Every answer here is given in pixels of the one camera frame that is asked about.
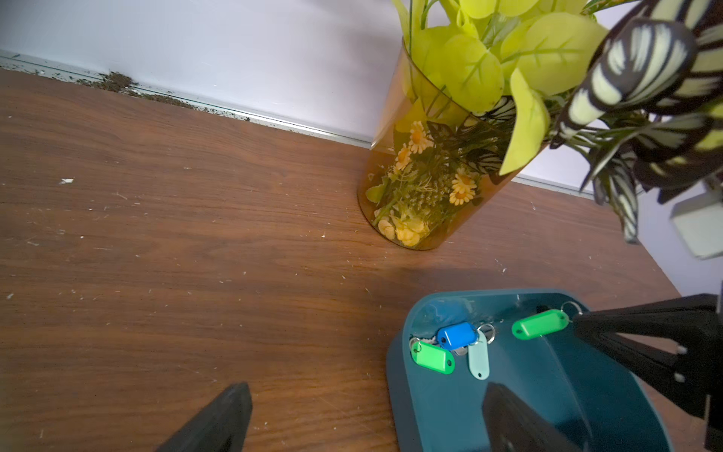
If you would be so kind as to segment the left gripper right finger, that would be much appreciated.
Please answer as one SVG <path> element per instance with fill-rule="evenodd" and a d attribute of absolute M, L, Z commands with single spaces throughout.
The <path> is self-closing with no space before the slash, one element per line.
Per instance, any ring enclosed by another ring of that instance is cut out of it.
<path fill-rule="evenodd" d="M 488 385 L 482 414 L 491 451 L 591 451 L 580 422 L 551 422 L 504 384 Z"/>

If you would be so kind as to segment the teal storage box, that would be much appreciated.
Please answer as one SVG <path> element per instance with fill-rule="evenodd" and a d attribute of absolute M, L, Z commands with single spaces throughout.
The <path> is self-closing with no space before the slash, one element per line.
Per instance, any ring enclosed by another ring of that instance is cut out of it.
<path fill-rule="evenodd" d="M 513 324 L 541 307 L 569 315 L 584 306 L 551 289 L 432 294 L 418 301 L 391 342 L 386 376 L 403 451 L 486 451 L 483 399 L 499 383 L 585 451 L 668 451 L 670 437 L 635 376 L 574 336 L 571 329 L 523 341 Z M 491 373 L 474 377 L 454 356 L 449 374 L 422 367 L 410 346 L 461 323 L 491 324 Z"/>

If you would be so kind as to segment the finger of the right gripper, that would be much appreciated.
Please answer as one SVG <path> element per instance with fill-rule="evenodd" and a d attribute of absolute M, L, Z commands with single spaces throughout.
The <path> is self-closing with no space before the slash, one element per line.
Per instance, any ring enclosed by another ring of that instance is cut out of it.
<path fill-rule="evenodd" d="M 721 309 L 719 295 L 698 294 L 589 312 L 572 327 L 577 338 L 705 419 L 722 402 Z"/>

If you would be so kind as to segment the blue tag key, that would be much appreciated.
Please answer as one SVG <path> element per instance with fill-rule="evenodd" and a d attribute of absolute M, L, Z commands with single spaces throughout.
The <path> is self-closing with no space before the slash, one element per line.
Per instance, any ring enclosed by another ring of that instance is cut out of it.
<path fill-rule="evenodd" d="M 442 327 L 436 334 L 436 340 L 445 350 L 460 350 L 469 348 L 479 342 L 491 344 L 496 338 L 496 328 L 491 323 L 478 326 L 470 322 L 462 322 Z"/>

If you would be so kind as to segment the mint tag key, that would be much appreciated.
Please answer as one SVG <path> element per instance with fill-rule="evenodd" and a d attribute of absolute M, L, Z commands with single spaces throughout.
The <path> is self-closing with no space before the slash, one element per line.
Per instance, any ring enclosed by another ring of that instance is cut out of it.
<path fill-rule="evenodd" d="M 489 344 L 484 333 L 477 334 L 477 340 L 468 346 L 468 368 L 477 380 L 487 380 L 491 374 Z"/>

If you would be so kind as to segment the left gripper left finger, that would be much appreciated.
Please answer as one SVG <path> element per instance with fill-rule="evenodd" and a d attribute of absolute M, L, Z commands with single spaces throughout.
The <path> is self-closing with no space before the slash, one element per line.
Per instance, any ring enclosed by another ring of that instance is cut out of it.
<path fill-rule="evenodd" d="M 252 417 L 252 394 L 246 382 L 228 386 L 156 450 L 242 451 Z"/>

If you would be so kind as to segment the green tag key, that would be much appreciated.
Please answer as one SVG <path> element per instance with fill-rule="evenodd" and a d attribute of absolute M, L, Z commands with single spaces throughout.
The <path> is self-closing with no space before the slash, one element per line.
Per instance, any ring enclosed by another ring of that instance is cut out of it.
<path fill-rule="evenodd" d="M 410 340 L 410 356 L 416 365 L 443 375 L 451 375 L 456 369 L 455 358 L 449 350 L 418 338 Z"/>
<path fill-rule="evenodd" d="M 572 323 L 565 311 L 567 306 L 574 308 L 574 316 L 582 316 L 584 311 L 577 302 L 566 301 L 557 309 L 544 310 L 516 321 L 512 325 L 512 334 L 519 340 L 528 341 L 563 331 Z"/>

